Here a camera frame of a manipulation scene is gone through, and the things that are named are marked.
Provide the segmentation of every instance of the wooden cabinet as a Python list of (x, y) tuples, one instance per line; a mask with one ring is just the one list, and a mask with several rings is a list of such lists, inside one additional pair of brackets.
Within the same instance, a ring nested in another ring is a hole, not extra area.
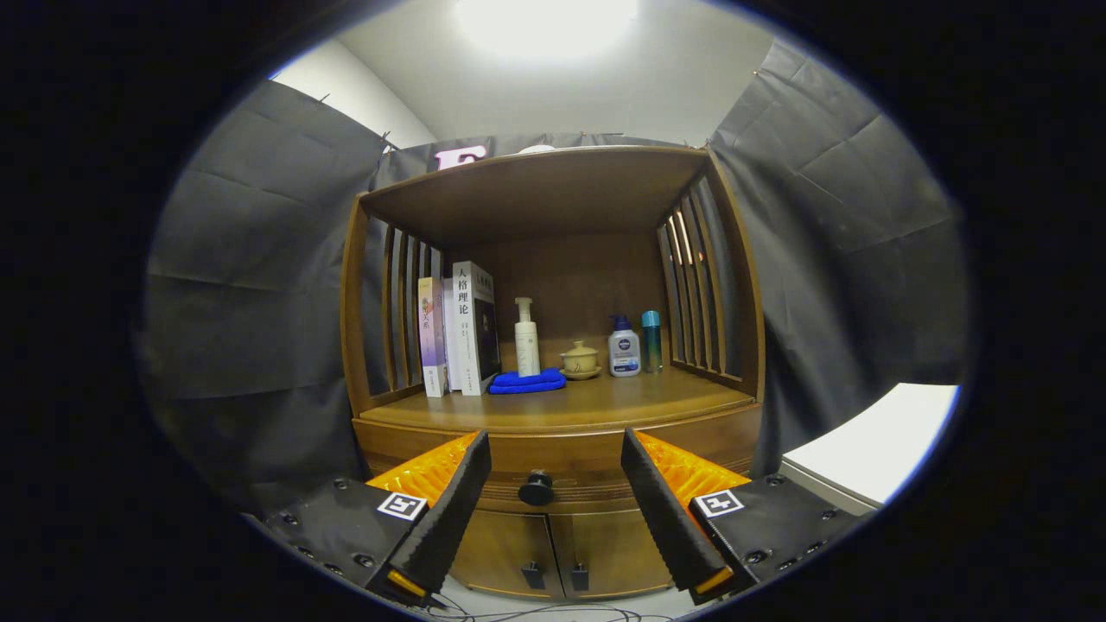
[[(664, 588), (667, 568), (619, 466), (625, 428), (738, 473), (749, 468), (764, 395), (764, 324), (728, 184), (708, 149), (586, 147), (491, 158), (356, 197), (342, 269), (342, 357), (369, 467), (379, 473), (468, 432), (489, 433), (492, 470), (456, 579), (555, 600)], [(369, 219), (386, 231), (373, 320), (383, 348), (373, 355), (387, 391), (377, 393), (365, 373), (361, 317)], [(559, 365), (575, 339), (598, 349), (605, 365), (608, 315), (625, 313), (637, 326), (651, 309), (661, 315), (666, 369), (626, 379), (604, 371), (550, 393), (428, 398), (418, 383), (415, 283), (434, 266), (462, 260), (494, 279), (504, 370), (515, 365), (519, 296), (534, 300), (543, 366)], [(546, 506), (519, 499), (533, 470), (553, 480)], [(531, 563), (533, 584), (523, 573)], [(574, 570), (586, 571), (586, 589)]]

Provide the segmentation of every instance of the cabinet door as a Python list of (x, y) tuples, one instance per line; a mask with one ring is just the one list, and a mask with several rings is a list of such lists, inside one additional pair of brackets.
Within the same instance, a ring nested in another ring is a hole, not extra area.
[[(449, 573), (469, 588), (531, 598), (562, 598), (545, 515), (477, 510), (469, 519)], [(526, 581), (523, 568), (536, 564), (543, 588)]]
[[(570, 599), (628, 595), (672, 581), (640, 510), (550, 515), (550, 526)], [(573, 580), (577, 566), (586, 572), (586, 590)]]

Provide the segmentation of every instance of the orange gripper part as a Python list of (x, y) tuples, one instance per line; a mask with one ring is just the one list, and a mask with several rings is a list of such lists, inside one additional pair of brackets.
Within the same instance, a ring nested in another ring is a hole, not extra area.
[(684, 506), (684, 511), (688, 512), (696, 525), (699, 522), (688, 507), (692, 498), (752, 481), (671, 443), (665, 443), (636, 429), (634, 434), (649, 454), (653, 464), (657, 466), (660, 476), (665, 478), (668, 488)]
[(457, 465), (465, 457), (465, 450), (477, 437), (477, 432), (446, 442), (425, 454), (386, 470), (365, 484), (390, 493), (403, 493), (427, 499), (434, 507), (449, 486)]

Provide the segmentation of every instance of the blue towel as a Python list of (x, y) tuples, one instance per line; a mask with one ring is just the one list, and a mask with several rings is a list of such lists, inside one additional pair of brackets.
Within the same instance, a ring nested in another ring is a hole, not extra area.
[(499, 374), (491, 381), (488, 393), (507, 395), (511, 393), (539, 393), (553, 391), (565, 385), (564, 375), (556, 367), (543, 370), (535, 376), (519, 377), (519, 372)]

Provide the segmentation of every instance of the teal bottle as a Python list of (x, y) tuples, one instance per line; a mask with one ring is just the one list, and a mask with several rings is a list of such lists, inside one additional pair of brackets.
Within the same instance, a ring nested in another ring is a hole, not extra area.
[(641, 313), (641, 332), (645, 336), (641, 348), (645, 373), (658, 374), (665, 366), (660, 354), (660, 313), (651, 310)]

